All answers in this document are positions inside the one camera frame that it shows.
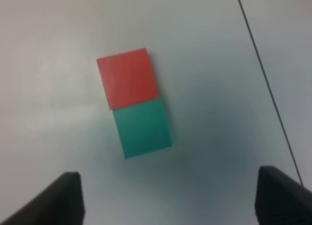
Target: teal block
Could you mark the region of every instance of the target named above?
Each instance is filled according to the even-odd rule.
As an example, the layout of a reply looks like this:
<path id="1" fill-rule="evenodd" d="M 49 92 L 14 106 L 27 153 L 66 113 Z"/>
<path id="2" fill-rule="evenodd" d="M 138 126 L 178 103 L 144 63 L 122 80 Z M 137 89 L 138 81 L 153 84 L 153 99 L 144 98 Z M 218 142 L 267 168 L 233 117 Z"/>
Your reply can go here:
<path id="1" fill-rule="evenodd" d="M 171 146 L 161 100 L 113 110 L 113 114 L 126 159 Z"/>

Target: red square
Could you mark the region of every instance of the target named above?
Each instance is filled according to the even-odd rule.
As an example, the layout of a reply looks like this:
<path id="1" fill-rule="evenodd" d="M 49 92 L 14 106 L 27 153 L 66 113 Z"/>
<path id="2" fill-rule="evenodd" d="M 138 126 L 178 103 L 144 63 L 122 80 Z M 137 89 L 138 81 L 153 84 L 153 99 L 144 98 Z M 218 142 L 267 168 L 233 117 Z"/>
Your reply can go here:
<path id="1" fill-rule="evenodd" d="M 110 109 L 157 99 L 146 48 L 97 60 Z"/>

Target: white surface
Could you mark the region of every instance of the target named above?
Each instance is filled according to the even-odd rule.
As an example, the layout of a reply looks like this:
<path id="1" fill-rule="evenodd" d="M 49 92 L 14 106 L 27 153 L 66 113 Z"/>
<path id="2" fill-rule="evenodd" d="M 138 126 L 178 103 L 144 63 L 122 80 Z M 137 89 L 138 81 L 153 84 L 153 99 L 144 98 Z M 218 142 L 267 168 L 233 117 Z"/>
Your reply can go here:
<path id="1" fill-rule="evenodd" d="M 0 220 L 64 171 L 86 225 L 256 224 L 257 170 L 297 180 L 237 0 L 0 0 Z M 125 161 L 96 59 L 146 47 L 172 148 Z"/>
<path id="2" fill-rule="evenodd" d="M 312 189 L 312 0 L 242 0 L 305 187 Z"/>

